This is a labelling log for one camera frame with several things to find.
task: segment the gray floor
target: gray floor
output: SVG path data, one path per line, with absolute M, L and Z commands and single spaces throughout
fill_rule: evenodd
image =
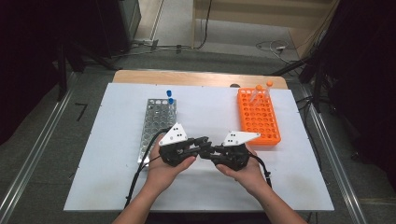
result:
M 159 25 L 156 36 L 160 41 L 165 41 L 167 38 L 161 35 L 161 27 Z M 277 37 L 288 38 L 286 34 Z M 183 43 L 163 42 L 161 44 Z M 227 48 L 216 49 L 216 45 L 211 44 L 213 44 L 212 40 L 208 39 L 208 45 L 205 45 L 207 49 L 201 51 L 186 50 L 176 54 L 174 51 L 167 50 L 124 56 L 113 59 L 113 63 L 124 69 L 205 71 L 248 75 L 270 74 L 285 65 L 271 52 L 265 55 L 235 54 L 235 51 L 224 51 Z M 241 48 L 239 52 L 253 50 L 251 45 L 249 48 L 241 47 L 243 44 L 234 45 L 235 48 Z M 142 50 L 145 49 L 133 50 L 132 53 Z M 288 57 L 290 60 L 294 60 L 295 56 L 291 54 Z M 114 73 L 114 71 L 108 71 L 100 65 L 89 62 L 85 72 L 78 75 L 78 82 L 70 101 L 8 223 L 109 223 L 117 216 L 116 213 L 66 213 L 63 211 L 73 181 L 73 173 L 77 170 L 106 85 L 112 81 Z M 303 98 L 302 85 L 297 80 L 297 74 L 290 72 L 283 77 L 287 80 L 295 99 Z M 30 113 L 12 138 L 0 146 L 0 193 L 2 195 L 7 192 L 7 188 L 40 135 L 53 107 L 55 107 L 57 93 L 58 88 L 55 87 Z M 81 106 L 76 103 L 88 105 L 79 121 L 77 119 L 81 112 Z M 396 220 L 394 213 L 396 195 L 389 185 L 386 175 L 371 164 L 350 159 L 354 149 L 348 142 L 341 120 L 337 116 L 331 115 L 326 105 L 321 107 L 322 116 L 334 146 L 361 202 L 368 223 L 394 223 Z M 308 128 L 314 136 L 313 141 L 318 146 L 323 177 L 329 183 L 327 187 L 335 207 L 333 212 L 318 213 L 318 223 L 352 223 L 318 132 L 309 116 Z M 301 213 L 301 215 L 308 217 L 309 214 Z M 312 216 L 311 223 L 316 223 L 315 215 Z

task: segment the table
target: table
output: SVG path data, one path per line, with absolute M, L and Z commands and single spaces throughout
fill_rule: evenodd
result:
M 210 0 L 194 0 L 191 45 L 194 47 L 195 20 L 206 19 Z M 210 20 L 289 27 L 300 58 L 327 28 L 339 0 L 214 0 Z
M 282 141 L 274 147 L 256 149 L 272 172 L 274 190 L 295 210 L 333 210 L 297 106 L 291 92 L 285 90 L 287 86 L 282 78 L 161 71 L 116 73 L 114 83 L 107 86 L 64 210 L 120 211 L 123 208 L 137 168 L 148 98 L 164 98 L 166 90 L 172 90 L 177 99 L 177 121 L 182 123 L 188 137 L 207 135 L 213 145 L 219 145 L 228 131 L 239 128 L 235 106 L 237 88 L 213 85 L 238 83 L 248 87 L 268 78 L 274 81 L 274 86 L 283 88 L 271 90 Z M 145 179 L 143 172 L 134 195 Z M 262 210 L 237 182 L 221 174 L 211 161 L 199 158 L 177 177 L 151 209 L 162 212 Z

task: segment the desk panel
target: desk panel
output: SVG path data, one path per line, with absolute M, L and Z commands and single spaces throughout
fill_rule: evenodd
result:
M 65 211 L 120 211 L 134 173 L 148 98 L 177 99 L 177 121 L 189 137 L 208 136 L 219 145 L 239 130 L 235 88 L 108 84 L 82 155 Z M 333 210 L 303 123 L 287 90 L 271 90 L 282 141 L 255 147 L 272 173 L 274 190 L 291 208 Z M 146 179 L 142 172 L 134 196 Z M 172 212 L 261 211 L 261 206 L 211 161 L 197 159 L 155 202 L 151 210 Z

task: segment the white triangular bracket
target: white triangular bracket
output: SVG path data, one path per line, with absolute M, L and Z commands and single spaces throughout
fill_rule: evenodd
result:
M 184 132 L 183 126 L 176 123 L 171 130 L 161 139 L 160 146 L 167 146 L 178 142 L 187 140 L 187 134 Z
M 224 139 L 223 145 L 225 147 L 234 147 L 244 144 L 250 140 L 260 137 L 260 133 L 246 133 L 230 131 Z

